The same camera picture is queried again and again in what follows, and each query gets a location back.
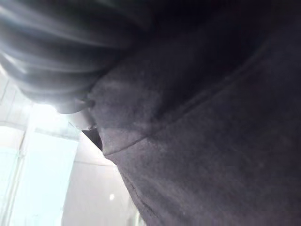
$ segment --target dark gray fabric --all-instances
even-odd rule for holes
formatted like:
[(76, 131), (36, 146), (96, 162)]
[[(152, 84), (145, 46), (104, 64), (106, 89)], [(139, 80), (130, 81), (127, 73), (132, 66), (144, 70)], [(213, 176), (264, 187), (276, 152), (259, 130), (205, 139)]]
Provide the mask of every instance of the dark gray fabric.
[(298, 4), (158, 30), (91, 94), (103, 153), (146, 223), (301, 225)]

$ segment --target white wall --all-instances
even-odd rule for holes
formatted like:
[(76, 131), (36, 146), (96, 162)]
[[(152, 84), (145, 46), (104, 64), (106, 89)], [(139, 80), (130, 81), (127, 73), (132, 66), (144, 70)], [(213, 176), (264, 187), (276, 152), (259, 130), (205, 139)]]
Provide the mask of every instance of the white wall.
[(63, 226), (127, 226), (137, 209), (117, 167), (83, 134), (71, 172)]

